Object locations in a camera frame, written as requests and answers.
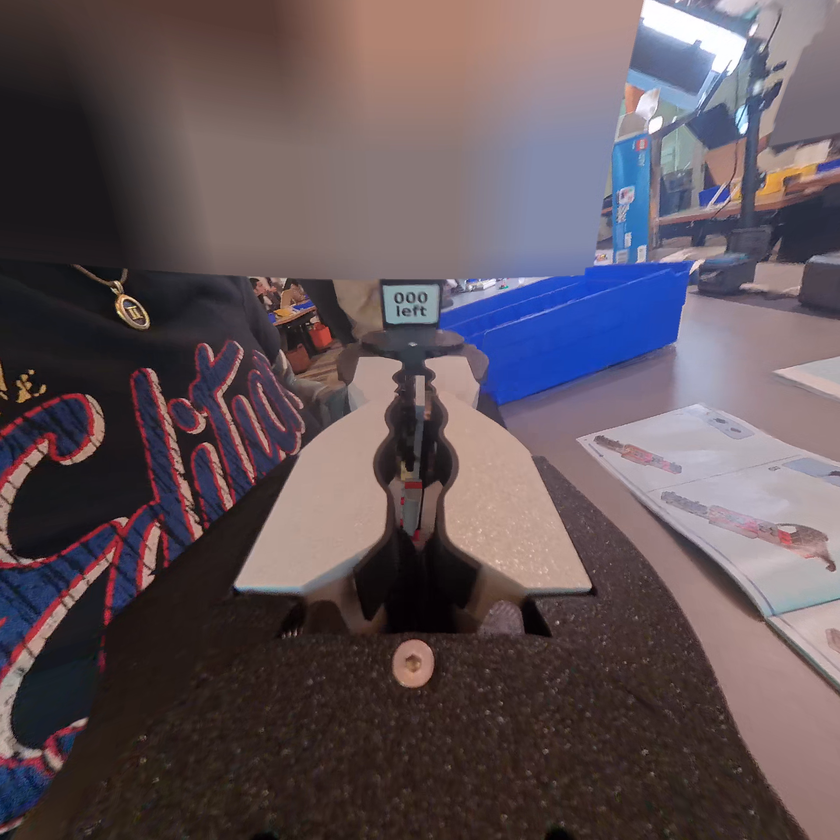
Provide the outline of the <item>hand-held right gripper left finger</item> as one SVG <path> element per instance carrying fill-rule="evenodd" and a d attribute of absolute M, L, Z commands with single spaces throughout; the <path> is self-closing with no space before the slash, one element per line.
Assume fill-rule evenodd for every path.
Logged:
<path fill-rule="evenodd" d="M 401 540 L 389 489 L 392 400 L 378 397 L 305 447 L 234 582 L 239 594 L 330 602 L 344 621 L 384 621 Z"/>

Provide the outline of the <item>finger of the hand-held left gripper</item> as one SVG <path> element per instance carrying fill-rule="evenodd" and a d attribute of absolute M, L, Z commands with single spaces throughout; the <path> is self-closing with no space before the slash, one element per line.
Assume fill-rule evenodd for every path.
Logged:
<path fill-rule="evenodd" d="M 435 356 L 425 361 L 434 376 L 436 393 L 446 392 L 477 410 L 481 386 L 487 380 L 489 359 L 477 348 L 460 348 L 456 352 Z"/>
<path fill-rule="evenodd" d="M 361 409 L 372 413 L 373 405 L 383 417 L 396 398 L 398 360 L 367 355 L 361 346 L 348 346 L 340 353 L 340 380 L 345 385 L 346 417 Z"/>

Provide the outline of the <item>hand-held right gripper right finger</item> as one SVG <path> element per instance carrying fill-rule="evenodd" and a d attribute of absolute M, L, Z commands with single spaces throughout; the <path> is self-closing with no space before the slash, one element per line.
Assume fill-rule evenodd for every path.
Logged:
<path fill-rule="evenodd" d="M 498 602 L 589 595 L 592 581 L 529 451 L 456 396 L 439 396 L 437 462 L 445 479 L 429 573 L 457 621 Z"/>

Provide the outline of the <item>grey red lego model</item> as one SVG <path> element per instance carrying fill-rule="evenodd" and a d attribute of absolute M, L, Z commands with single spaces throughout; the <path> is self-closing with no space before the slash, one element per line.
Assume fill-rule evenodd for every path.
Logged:
<path fill-rule="evenodd" d="M 420 540 L 425 489 L 434 469 L 432 396 L 423 375 L 401 373 L 396 378 L 391 414 L 400 486 L 400 523 L 417 543 Z"/>

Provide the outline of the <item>large blue plastic bin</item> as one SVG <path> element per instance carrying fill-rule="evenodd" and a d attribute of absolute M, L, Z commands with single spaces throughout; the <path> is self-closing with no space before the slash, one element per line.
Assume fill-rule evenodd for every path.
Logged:
<path fill-rule="evenodd" d="M 485 392 L 498 405 L 514 403 L 674 344 L 693 266 L 593 266 L 465 296 L 440 325 L 487 356 Z"/>

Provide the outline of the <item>lego instruction booklet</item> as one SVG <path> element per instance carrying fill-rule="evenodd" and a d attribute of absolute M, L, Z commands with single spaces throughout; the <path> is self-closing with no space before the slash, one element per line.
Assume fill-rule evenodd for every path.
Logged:
<path fill-rule="evenodd" d="M 702 404 L 577 442 L 839 687 L 839 465 Z"/>

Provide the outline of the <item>blue lego box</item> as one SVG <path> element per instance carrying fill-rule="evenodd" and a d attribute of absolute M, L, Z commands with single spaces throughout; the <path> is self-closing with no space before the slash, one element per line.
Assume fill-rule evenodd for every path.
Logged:
<path fill-rule="evenodd" d="M 595 252 L 595 265 L 636 265 L 650 259 L 652 140 L 637 133 L 614 143 L 610 169 L 610 243 Z"/>

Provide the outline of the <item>pale paper sheet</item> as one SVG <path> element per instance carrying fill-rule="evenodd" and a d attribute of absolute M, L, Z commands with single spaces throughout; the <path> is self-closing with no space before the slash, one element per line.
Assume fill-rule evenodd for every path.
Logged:
<path fill-rule="evenodd" d="M 839 402 L 839 357 L 816 360 L 774 371 L 773 374 L 808 392 Z"/>

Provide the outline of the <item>black equipment case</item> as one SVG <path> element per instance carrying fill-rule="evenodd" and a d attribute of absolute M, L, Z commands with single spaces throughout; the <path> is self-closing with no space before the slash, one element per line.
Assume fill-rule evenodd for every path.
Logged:
<path fill-rule="evenodd" d="M 798 302 L 805 308 L 839 315 L 839 252 L 807 260 Z"/>

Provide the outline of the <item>wooden workbench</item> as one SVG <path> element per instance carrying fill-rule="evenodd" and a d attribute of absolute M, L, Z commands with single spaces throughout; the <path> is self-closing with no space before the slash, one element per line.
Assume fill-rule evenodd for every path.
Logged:
<path fill-rule="evenodd" d="M 827 187 L 838 183 L 838 159 L 772 171 L 764 177 L 763 186 L 757 191 L 754 209 L 758 213 L 778 211 L 814 198 Z M 658 223 L 665 226 L 693 224 L 708 219 L 739 216 L 740 197 L 739 182 L 735 182 L 733 194 L 729 193 L 727 187 L 715 187 L 711 190 L 709 204 L 660 217 Z"/>

